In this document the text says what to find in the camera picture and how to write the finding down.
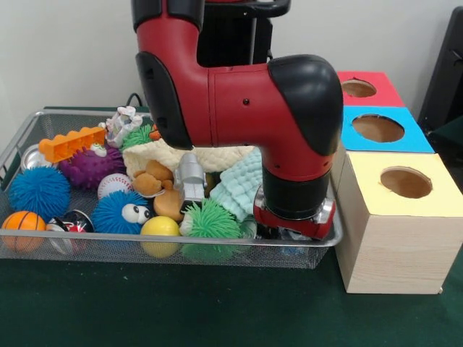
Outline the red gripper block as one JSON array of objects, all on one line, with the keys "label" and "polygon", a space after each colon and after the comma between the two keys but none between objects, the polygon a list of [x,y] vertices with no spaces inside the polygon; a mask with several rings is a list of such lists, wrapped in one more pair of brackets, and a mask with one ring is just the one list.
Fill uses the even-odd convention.
[{"label": "red gripper block", "polygon": [[311,239],[322,240],[327,237],[334,221],[336,203],[334,199],[325,198],[314,215],[307,218],[288,219],[278,216],[266,206],[262,187],[258,187],[253,205],[256,221],[271,228],[285,228]]}]

